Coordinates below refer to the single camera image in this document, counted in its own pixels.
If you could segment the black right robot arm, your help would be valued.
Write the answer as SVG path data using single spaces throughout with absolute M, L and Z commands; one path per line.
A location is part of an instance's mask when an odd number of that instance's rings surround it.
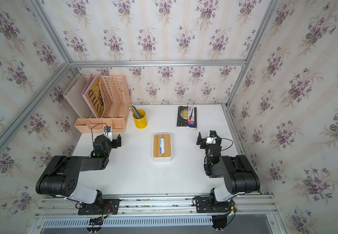
M 223 156 L 221 143 L 216 131 L 202 137 L 198 134 L 196 144 L 205 151 L 204 171 L 209 178 L 222 178 L 223 184 L 213 188 L 209 194 L 213 203 L 232 200 L 243 194 L 257 192 L 261 188 L 260 180 L 245 155 Z

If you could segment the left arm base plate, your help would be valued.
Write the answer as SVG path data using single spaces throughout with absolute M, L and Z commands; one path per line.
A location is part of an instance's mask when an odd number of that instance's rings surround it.
M 116 215 L 120 205 L 120 199 L 104 199 L 95 204 L 81 203 L 78 215 Z

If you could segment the white tissue box lid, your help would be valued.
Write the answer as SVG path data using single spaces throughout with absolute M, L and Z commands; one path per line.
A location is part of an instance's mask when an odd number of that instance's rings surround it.
M 152 158 L 155 162 L 170 162 L 172 160 L 172 140 L 169 133 L 153 135 Z

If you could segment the white blue pencil box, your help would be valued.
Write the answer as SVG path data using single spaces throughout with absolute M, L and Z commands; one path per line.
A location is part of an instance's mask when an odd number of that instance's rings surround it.
M 195 127 L 195 108 L 189 106 L 188 107 L 188 120 L 187 120 L 188 126 L 191 128 Z

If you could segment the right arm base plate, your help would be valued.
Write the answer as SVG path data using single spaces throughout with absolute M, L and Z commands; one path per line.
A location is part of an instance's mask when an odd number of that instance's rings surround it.
M 195 196 L 192 204 L 196 208 L 197 213 L 229 213 L 235 206 L 233 200 L 218 202 L 213 198 L 203 198 Z

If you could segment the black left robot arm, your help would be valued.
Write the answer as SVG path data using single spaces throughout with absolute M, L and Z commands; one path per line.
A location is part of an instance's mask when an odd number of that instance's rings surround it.
M 36 193 L 64 197 L 87 205 L 102 204 L 102 192 L 80 183 L 79 174 L 104 170 L 109 163 L 111 150 L 121 146 L 120 135 L 116 139 L 99 135 L 94 140 L 93 151 L 88 157 L 54 156 L 36 183 Z

